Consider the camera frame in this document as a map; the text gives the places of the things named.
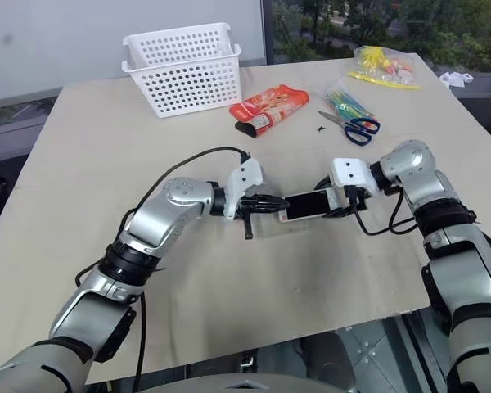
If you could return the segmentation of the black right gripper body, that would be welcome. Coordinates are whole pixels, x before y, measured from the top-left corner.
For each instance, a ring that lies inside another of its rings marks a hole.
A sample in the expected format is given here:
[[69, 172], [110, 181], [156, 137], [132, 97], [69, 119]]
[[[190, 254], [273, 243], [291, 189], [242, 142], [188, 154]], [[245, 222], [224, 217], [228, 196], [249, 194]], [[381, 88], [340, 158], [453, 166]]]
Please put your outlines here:
[[347, 212], [364, 211], [367, 209], [366, 199], [369, 193], [362, 187], [343, 186], [348, 205], [344, 208]]

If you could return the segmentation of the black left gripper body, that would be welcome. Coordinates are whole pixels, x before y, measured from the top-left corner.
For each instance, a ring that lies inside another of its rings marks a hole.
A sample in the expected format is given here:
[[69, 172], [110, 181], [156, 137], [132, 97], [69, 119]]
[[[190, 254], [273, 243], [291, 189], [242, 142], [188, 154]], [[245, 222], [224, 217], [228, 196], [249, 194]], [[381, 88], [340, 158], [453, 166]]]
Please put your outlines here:
[[271, 212], [270, 196], [267, 194], [254, 194], [243, 196], [237, 206], [237, 217], [244, 219], [250, 214], [266, 214]]

